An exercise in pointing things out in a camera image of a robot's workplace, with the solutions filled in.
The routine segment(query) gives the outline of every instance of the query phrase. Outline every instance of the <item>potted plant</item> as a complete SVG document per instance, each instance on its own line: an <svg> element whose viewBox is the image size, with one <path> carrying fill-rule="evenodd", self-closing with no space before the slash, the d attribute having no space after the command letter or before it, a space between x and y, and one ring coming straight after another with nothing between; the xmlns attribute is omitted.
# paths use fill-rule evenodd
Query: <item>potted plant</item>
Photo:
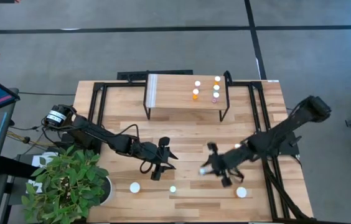
<svg viewBox="0 0 351 224"><path fill-rule="evenodd" d="M100 155L73 147L60 149L58 156L50 156L50 162L40 158L45 168L37 169L32 176L42 183L42 193L26 183L29 195L22 196L27 222L36 218L40 223L69 224L87 218L92 206L109 198L112 186L108 171L96 165Z"/></svg>

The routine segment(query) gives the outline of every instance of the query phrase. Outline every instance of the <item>concrete floor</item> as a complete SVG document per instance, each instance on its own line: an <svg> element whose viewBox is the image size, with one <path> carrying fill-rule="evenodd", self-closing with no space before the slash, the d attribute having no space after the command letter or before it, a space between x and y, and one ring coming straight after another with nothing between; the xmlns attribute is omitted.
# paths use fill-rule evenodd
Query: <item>concrete floor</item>
<svg viewBox="0 0 351 224"><path fill-rule="evenodd" d="M351 0L254 0L256 26L351 25ZM64 29L154 26L248 26L242 0L28 0L0 4L0 29ZM301 162L316 218L351 222L351 30L258 31L268 79L280 80L292 108L319 95L332 109L322 124L298 131ZM95 34L0 34L0 82L21 91L74 93L79 80L113 80L117 72L193 69L231 71L258 79L250 32L135 32ZM72 96L22 95L13 120L40 123L52 105ZM32 139L39 133L26 133ZM14 157L26 145L6 141ZM15 207L9 223L23 223Z"/></svg>

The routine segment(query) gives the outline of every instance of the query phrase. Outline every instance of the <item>wood grain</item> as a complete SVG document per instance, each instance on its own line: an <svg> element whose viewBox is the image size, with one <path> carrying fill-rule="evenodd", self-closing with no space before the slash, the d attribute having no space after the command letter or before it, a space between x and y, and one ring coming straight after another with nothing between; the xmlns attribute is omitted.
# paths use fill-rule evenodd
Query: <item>wood grain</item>
<svg viewBox="0 0 351 224"><path fill-rule="evenodd" d="M192 99L195 81L200 81L197 100ZM214 82L214 76L210 75L157 75L156 94L153 94L156 96L155 108L225 110L227 98L224 77L219 82L220 97L217 103L212 103Z"/></svg>
<svg viewBox="0 0 351 224"><path fill-rule="evenodd" d="M74 107L84 116L88 114L93 81L79 83ZM263 82L271 125L286 118L286 109L279 83ZM177 170L162 174L159 182L150 174L139 172L140 161L122 157L103 146L99 165L108 169L115 184L115 197L106 204L90 210L88 222L247 222L270 221L268 197L261 161L245 162L239 166L245 175L242 184L234 182L224 189L215 176L198 175L200 165L207 160L208 141L218 143L226 152L236 142L255 131L250 98L246 87L230 87L230 110L221 123L218 111L155 109L146 120L143 108L144 88L109 88L106 97L103 125L117 133L130 124L139 126L143 141L157 144L160 137L171 138L170 147L179 160L170 159ZM260 101L256 97L262 119ZM135 134L134 129L126 133ZM301 210L311 216L302 170L291 157L279 157L284 187ZM138 194L129 192L129 185L139 182ZM169 187L177 192L171 194ZM237 198L235 189L247 189L246 198ZM279 195L275 194L278 215L281 217Z"/></svg>

